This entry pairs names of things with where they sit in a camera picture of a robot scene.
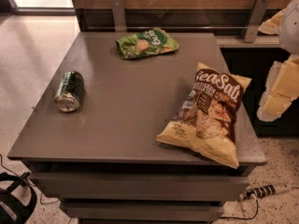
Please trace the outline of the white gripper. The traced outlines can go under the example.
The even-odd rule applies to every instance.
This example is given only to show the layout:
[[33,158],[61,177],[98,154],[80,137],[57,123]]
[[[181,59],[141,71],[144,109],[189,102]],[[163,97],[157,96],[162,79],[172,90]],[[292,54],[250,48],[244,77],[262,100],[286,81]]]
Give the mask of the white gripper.
[[285,62],[274,61],[265,83],[257,117],[274,121],[299,97],[299,0],[291,0],[286,9],[264,21],[258,31],[278,35],[279,45],[292,55]]

